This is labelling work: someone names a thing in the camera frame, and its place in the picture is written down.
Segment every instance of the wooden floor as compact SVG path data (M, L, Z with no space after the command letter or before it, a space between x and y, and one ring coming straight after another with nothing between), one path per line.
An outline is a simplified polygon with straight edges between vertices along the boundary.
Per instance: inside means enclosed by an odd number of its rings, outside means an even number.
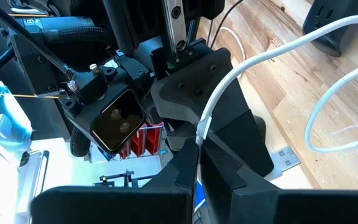
M235 2L227 0L224 12ZM226 19L214 49L229 49L236 65L244 57L295 40L303 35L301 27L311 3L313 0L245 0ZM215 20L212 34L222 17ZM202 19L199 37L206 39L208 29L209 21ZM267 122L269 151L291 146L315 189L358 189L358 156L354 149L318 154L303 142L314 104L334 82L357 67L358 33L341 58L327 56L307 44L255 65L239 77L252 111ZM329 147L355 140L358 140L358 78L340 90L320 112L312 143Z

